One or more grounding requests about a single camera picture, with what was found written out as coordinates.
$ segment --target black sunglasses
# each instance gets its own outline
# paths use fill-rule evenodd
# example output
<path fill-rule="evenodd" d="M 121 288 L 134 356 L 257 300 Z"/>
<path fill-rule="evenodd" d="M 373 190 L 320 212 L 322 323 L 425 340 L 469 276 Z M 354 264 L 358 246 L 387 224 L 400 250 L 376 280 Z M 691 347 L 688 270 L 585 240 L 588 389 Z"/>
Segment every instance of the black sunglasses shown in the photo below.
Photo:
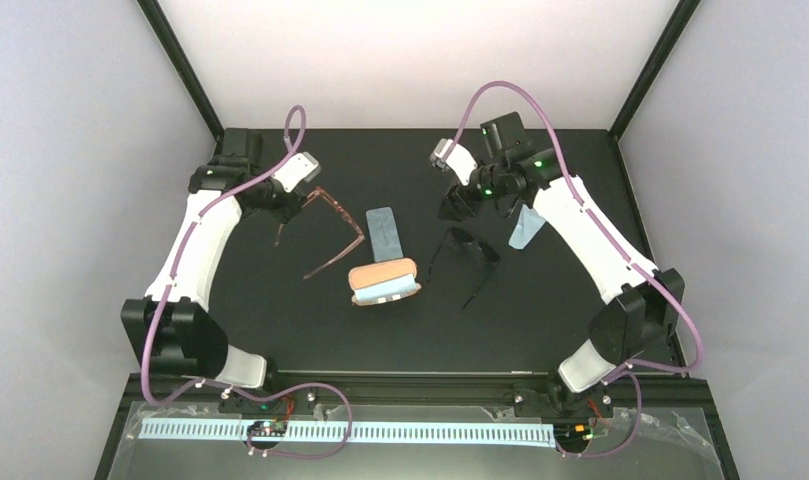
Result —
<path fill-rule="evenodd" d="M 448 230 L 446 230 L 445 233 L 442 235 L 442 240 L 439 242 L 439 247 L 437 247 L 436 252 L 434 252 L 433 254 L 433 257 L 431 257 L 431 262 L 428 265 L 428 278 L 427 280 L 425 280 L 425 283 L 430 283 L 431 272 L 433 271 L 433 262 L 434 260 L 436 260 L 437 255 L 439 255 L 439 252 L 442 250 L 442 247 L 445 245 L 445 239 L 448 238 L 449 234 L 451 234 L 451 238 L 460 243 L 466 245 L 474 245 L 478 247 L 478 250 L 481 251 L 484 258 L 486 258 L 486 261 L 492 266 L 489 273 L 487 273 L 486 277 L 484 277 L 484 279 L 481 280 L 481 283 L 472 293 L 472 296 L 469 297 L 469 299 L 466 300 L 466 303 L 463 304 L 463 307 L 461 308 L 462 310 L 466 308 L 469 305 L 469 303 L 471 303 L 472 300 L 475 299 L 475 295 L 478 294 L 478 292 L 481 290 L 481 287 L 484 286 L 486 281 L 489 280 L 489 277 L 492 276 L 492 273 L 495 271 L 495 269 L 498 268 L 498 265 L 501 263 L 501 255 L 499 255 L 498 252 L 496 252 L 495 249 L 492 248 L 485 240 L 476 237 L 472 233 L 467 232 L 466 230 L 463 230 L 460 227 L 451 227 Z"/>

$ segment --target eyeglasses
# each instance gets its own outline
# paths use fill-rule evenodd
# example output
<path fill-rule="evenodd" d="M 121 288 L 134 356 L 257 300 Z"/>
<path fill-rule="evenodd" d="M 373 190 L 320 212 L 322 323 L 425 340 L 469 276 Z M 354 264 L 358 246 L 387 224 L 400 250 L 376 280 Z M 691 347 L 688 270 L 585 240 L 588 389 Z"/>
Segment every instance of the eyeglasses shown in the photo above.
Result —
<path fill-rule="evenodd" d="M 342 219 L 345 220 L 345 222 L 348 223 L 348 225 L 351 225 L 351 228 L 354 229 L 354 233 L 357 235 L 357 238 L 355 238 L 353 242 L 351 242 L 341 252 L 339 252 L 336 256 L 334 256 L 333 258 L 331 258 L 330 260 L 325 262 L 319 268 L 317 268 L 317 269 L 313 270 L 312 272 L 304 275 L 304 280 L 309 279 L 313 275 L 315 275 L 315 274 L 321 272 L 322 270 L 324 270 L 325 268 L 333 265 L 334 262 L 340 260 L 342 257 L 344 257 L 344 256 L 348 255 L 349 253 L 351 253 L 352 250 L 357 248 L 357 245 L 359 245 L 360 243 L 363 242 L 363 240 L 366 239 L 366 236 L 363 234 L 363 229 L 360 228 L 360 225 L 354 220 L 354 217 L 352 217 L 351 214 L 348 213 L 348 211 L 345 210 L 345 208 L 342 205 L 340 205 L 340 203 L 335 198 L 333 198 L 329 193 L 327 193 L 325 191 L 325 189 L 323 189 L 322 187 L 316 187 L 315 189 L 313 189 L 313 191 L 310 192 L 309 195 L 307 195 L 307 199 L 304 200 L 304 204 L 301 206 L 301 208 L 306 207 L 313 200 L 315 200 L 317 198 L 321 198 L 322 200 L 325 201 L 325 203 L 327 203 L 328 205 L 333 207 L 333 209 L 336 210 L 337 213 L 339 213 L 339 215 L 342 217 Z M 275 241 L 274 241 L 274 246 L 275 247 L 280 243 L 280 234 L 282 232 L 283 232 L 283 224 L 281 224 L 280 227 L 278 227 L 278 229 L 277 229 L 277 237 L 275 238 Z"/>
<path fill-rule="evenodd" d="M 489 273 L 487 273 L 486 277 L 484 277 L 484 279 L 481 280 L 481 283 L 472 293 L 472 296 L 469 297 L 469 299 L 466 300 L 466 303 L 463 304 L 463 307 L 461 307 L 462 310 L 465 309 L 469 305 L 469 303 L 471 303 L 472 300 L 475 299 L 475 295 L 478 294 L 481 287 L 484 286 L 486 281 L 489 280 L 489 277 L 492 276 L 492 273 L 495 272 L 495 270 L 498 268 L 498 265 L 501 263 L 501 255 L 499 255 L 498 252 L 496 252 L 495 249 L 492 248 L 485 240 L 476 237 L 475 235 L 467 232 L 466 230 L 463 230 L 460 227 L 451 227 L 448 230 L 446 230 L 445 233 L 442 235 L 442 240 L 439 242 L 439 247 L 437 247 L 436 252 L 434 252 L 433 254 L 433 257 L 431 257 L 430 264 L 428 265 L 428 278 L 425 281 L 425 283 L 430 283 L 431 272 L 433 271 L 433 262 L 434 260 L 436 260 L 437 255 L 439 255 L 439 252 L 442 250 L 442 247 L 445 245 L 445 239 L 448 238 L 449 234 L 451 234 L 451 238 L 460 243 L 476 246 L 481 251 L 484 258 L 486 258 L 486 261 L 489 263 L 489 265 L 492 267 Z"/>

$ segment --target gray wall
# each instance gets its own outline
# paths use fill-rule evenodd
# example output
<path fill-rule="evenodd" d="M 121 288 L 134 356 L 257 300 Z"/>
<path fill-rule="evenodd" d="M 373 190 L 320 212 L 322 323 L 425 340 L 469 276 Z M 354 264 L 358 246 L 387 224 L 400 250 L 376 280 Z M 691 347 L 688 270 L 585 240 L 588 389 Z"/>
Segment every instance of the gray wall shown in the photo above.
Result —
<path fill-rule="evenodd" d="M 740 473 L 809 478 L 809 1 L 702 2 L 622 146 Z"/>
<path fill-rule="evenodd" d="M 212 138 L 136 2 L 0 2 L 0 478 L 91 478 Z"/>

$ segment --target led light strip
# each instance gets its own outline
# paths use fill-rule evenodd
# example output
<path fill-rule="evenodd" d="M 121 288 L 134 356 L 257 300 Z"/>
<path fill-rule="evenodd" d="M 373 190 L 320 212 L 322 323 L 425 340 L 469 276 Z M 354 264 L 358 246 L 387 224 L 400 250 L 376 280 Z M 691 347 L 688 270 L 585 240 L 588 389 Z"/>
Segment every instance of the led light strip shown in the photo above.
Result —
<path fill-rule="evenodd" d="M 146 418 L 140 439 L 245 441 L 256 420 Z M 290 420 L 283 437 L 253 441 L 339 442 L 348 422 Z M 354 422 L 349 443 L 415 443 L 447 445 L 516 445 L 554 448 L 554 430 L 541 424 Z"/>

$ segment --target black metal frame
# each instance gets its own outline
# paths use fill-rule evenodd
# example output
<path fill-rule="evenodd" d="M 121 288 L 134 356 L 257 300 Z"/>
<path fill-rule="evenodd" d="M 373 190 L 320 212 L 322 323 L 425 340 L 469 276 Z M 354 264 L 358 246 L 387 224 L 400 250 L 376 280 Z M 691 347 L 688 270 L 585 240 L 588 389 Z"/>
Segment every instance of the black metal frame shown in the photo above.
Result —
<path fill-rule="evenodd" d="M 203 87 L 195 75 L 192 65 L 183 53 L 177 37 L 174 35 L 157 0 L 137 0 L 163 45 L 169 59 L 183 80 L 189 95 L 198 107 L 216 140 L 216 149 L 224 135 L 224 128 L 216 115 Z M 631 189 L 625 163 L 619 148 L 619 139 L 625 133 L 628 124 L 642 103 L 643 98 L 660 72 L 663 63 L 672 51 L 681 32 L 699 4 L 699 0 L 681 0 L 675 8 L 669 22 L 661 34 L 642 72 L 637 78 L 628 98 L 622 106 L 613 126 L 608 131 L 611 148 L 619 160 L 622 169 L 622 180 L 628 188 L 631 207 L 637 224 L 642 232 L 640 249 L 651 258 L 651 247 L 645 235 L 639 209 Z M 673 358 L 681 365 L 685 364 L 683 352 L 677 343 L 670 345 Z M 713 444 L 727 479 L 739 479 L 727 438 L 719 420 L 716 405 L 707 382 L 688 377 L 639 375 L 643 390 L 643 404 L 649 407 L 698 407 L 704 411 L 710 428 Z M 513 405 L 513 392 L 520 384 L 536 383 L 544 379 L 539 375 L 403 375 L 403 374 L 353 374 L 353 373 L 297 373 L 281 372 L 278 377 L 281 387 L 313 381 L 324 382 L 348 392 L 351 402 L 359 404 L 406 404 L 406 405 L 481 405 L 500 406 Z M 181 383 L 178 378 L 153 378 L 151 388 L 158 397 L 164 396 Z M 339 399 L 323 390 L 316 391 L 316 402 L 339 403 Z M 633 407 L 636 394 L 633 384 L 627 380 L 618 381 L 607 387 L 608 395 L 613 399 L 612 406 Z M 190 402 L 221 402 L 219 392 L 213 389 L 193 389 L 187 392 L 184 400 Z M 134 402 L 144 401 L 139 386 L 139 375 L 133 374 L 128 379 L 115 419 L 112 424 L 103 456 L 95 474 L 96 479 L 107 478 L 115 457 L 124 424 L 130 407 Z M 311 409 L 312 405 L 298 402 L 296 413 Z"/>

